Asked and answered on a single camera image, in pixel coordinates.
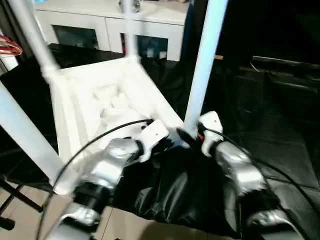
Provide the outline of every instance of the cabinet door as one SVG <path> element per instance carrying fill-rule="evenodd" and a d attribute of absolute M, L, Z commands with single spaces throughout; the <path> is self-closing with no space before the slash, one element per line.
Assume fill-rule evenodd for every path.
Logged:
<path fill-rule="evenodd" d="M 108 31 L 110 50 L 116 53 L 123 52 L 122 34 L 125 32 L 125 20 L 105 18 Z M 133 32 L 138 36 L 148 36 L 167 39 L 167 59 L 179 61 L 184 33 L 183 25 L 137 21 L 133 22 Z"/>
<path fill-rule="evenodd" d="M 64 44 L 110 51 L 105 18 L 37 10 L 36 17 L 47 44 Z"/>

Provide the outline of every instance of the black cloth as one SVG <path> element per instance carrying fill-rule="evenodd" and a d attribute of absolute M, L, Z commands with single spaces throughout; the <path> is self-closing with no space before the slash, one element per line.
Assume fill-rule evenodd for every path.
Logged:
<path fill-rule="evenodd" d="M 57 44 L 50 49 L 62 68 L 122 57 L 118 53 Z M 142 59 L 141 63 L 184 119 L 194 65 L 150 59 Z M 36 60 L 29 59 L 0 80 L 57 149 L 50 90 Z M 226 134 L 289 174 L 320 208 L 318 88 L 314 79 L 228 72 L 216 64 L 202 112 L 217 111 Z M 47 177 L 3 130 L 0 139 L 0 176 L 49 189 Z M 263 168 L 263 172 L 273 179 L 271 184 L 281 203 L 291 210 L 310 239 L 320 239 L 320 222 L 300 193 L 272 170 Z M 193 149 L 175 148 L 126 169 L 110 204 L 146 219 L 233 236 L 225 220 L 221 177 L 214 159 Z"/>

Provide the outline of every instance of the metal rod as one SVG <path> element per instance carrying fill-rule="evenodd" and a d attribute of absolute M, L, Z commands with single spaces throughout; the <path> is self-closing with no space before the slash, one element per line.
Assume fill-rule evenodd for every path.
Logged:
<path fill-rule="evenodd" d="M 28 6 L 28 1 L 8 0 L 8 2 L 40 64 L 42 73 L 59 69 L 41 34 L 37 21 Z"/>
<path fill-rule="evenodd" d="M 127 57 L 138 56 L 137 50 L 137 36 L 134 34 L 133 21 L 133 0 L 123 1 L 124 18 L 125 18 L 125 43 Z"/>
<path fill-rule="evenodd" d="M 15 190 L 20 191 L 22 189 L 22 185 L 18 185 Z M 4 201 L 4 203 L 0 206 L 0 215 L 6 210 L 12 200 L 15 198 L 12 194 Z"/>
<path fill-rule="evenodd" d="M 200 47 L 184 119 L 185 130 L 193 137 L 196 135 L 198 119 L 204 104 L 227 3 L 228 0 L 209 0 L 206 8 Z"/>
<path fill-rule="evenodd" d="M 7 183 L 4 180 L 0 180 L 0 188 L 3 188 L 8 193 L 12 194 L 15 198 L 21 200 L 25 204 L 29 205 L 33 209 L 37 210 L 39 213 L 42 213 L 44 210 L 42 206 L 36 204 L 34 201 L 32 201 L 30 198 L 23 195 L 21 192 L 19 192 L 17 189 L 12 187 L 9 183 Z"/>

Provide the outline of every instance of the wire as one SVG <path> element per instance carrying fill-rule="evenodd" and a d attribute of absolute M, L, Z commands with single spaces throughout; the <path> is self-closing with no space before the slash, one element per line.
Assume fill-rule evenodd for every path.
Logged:
<path fill-rule="evenodd" d="M 22 48 L 10 38 L 0 35 L 0 55 L 18 56 L 23 52 Z"/>
<path fill-rule="evenodd" d="M 221 137 L 223 137 L 224 139 L 228 140 L 230 143 L 232 143 L 233 145 L 235 145 L 237 148 L 239 148 L 244 154 L 248 155 L 248 152 L 245 151 L 242 147 L 240 147 L 233 139 L 231 139 L 230 137 L 228 137 L 227 135 L 219 132 L 219 131 L 215 131 L 212 129 L 208 129 L 206 127 L 204 127 L 203 125 L 200 126 L 201 128 L 205 128 L 205 130 L 208 130 L 210 132 L 213 132 Z M 314 201 L 306 194 L 306 192 L 296 183 L 296 181 L 294 181 L 288 174 L 286 174 L 284 171 L 280 170 L 279 168 L 265 162 L 262 161 L 261 159 L 258 159 L 256 157 L 253 157 L 253 160 L 261 165 L 264 165 L 274 171 L 276 171 L 277 173 L 281 174 L 282 176 L 284 176 L 304 197 L 304 199 L 309 203 L 309 205 L 311 206 L 311 208 L 314 210 L 315 214 L 317 215 L 318 219 L 320 220 L 320 210 L 317 208 L 316 204 L 314 203 Z"/>
<path fill-rule="evenodd" d="M 40 222 L 39 222 L 39 225 L 38 225 L 38 230 L 37 230 L 37 233 L 36 233 L 36 240 L 40 240 L 40 235 L 41 235 L 41 230 L 42 230 L 42 227 L 44 225 L 44 221 L 45 221 L 45 217 L 46 217 L 46 214 L 47 214 L 47 211 L 48 211 L 48 206 L 50 205 L 51 201 L 52 201 L 52 198 L 54 196 L 54 189 L 56 188 L 57 186 L 57 183 L 59 182 L 61 176 L 63 175 L 63 173 L 65 172 L 65 170 L 67 169 L 67 167 L 73 162 L 73 160 L 81 153 L 83 152 L 87 147 L 89 147 L 91 144 L 95 143 L 96 141 L 98 141 L 99 139 L 103 138 L 104 136 L 116 131 L 116 130 L 119 130 L 121 128 L 124 128 L 124 127 L 127 127 L 129 125 L 133 125 L 133 124 L 139 124 L 139 123 L 148 123 L 148 122 L 151 122 L 152 119 L 144 119 L 144 120 L 138 120 L 138 121 L 132 121 L 132 122 L 128 122 L 128 123 L 125 123 L 125 124 L 122 124 L 120 126 L 117 126 L 109 131 L 106 131 L 105 133 L 95 137 L 94 139 L 92 139 L 91 141 L 87 142 L 82 148 L 80 148 L 80 150 L 78 150 L 76 152 L 75 155 L 73 155 L 73 157 L 70 158 L 70 160 L 66 163 L 66 165 L 63 166 L 63 168 L 60 170 L 59 174 L 57 175 L 57 178 L 52 186 L 52 189 L 49 193 L 49 196 L 46 198 L 44 204 L 43 204 L 43 213 L 41 215 L 41 218 L 40 218 Z"/>
<path fill-rule="evenodd" d="M 252 67 L 254 70 L 256 70 L 258 73 L 260 73 L 260 71 L 252 64 L 251 61 L 250 61 L 250 65 L 251 65 L 251 67 Z"/>

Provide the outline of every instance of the white frame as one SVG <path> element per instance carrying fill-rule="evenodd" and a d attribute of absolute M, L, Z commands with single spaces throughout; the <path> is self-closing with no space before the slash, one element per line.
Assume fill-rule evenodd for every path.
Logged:
<path fill-rule="evenodd" d="M 56 33 L 52 25 L 95 30 L 98 49 L 110 51 L 109 38 L 103 16 L 92 16 L 66 12 L 36 10 L 36 17 L 47 44 L 58 44 Z"/>
<path fill-rule="evenodd" d="M 123 53 L 121 33 L 126 32 L 124 19 L 105 18 L 111 52 Z M 183 25 L 134 20 L 132 33 L 140 36 L 168 39 L 167 60 L 179 61 L 183 44 Z"/>

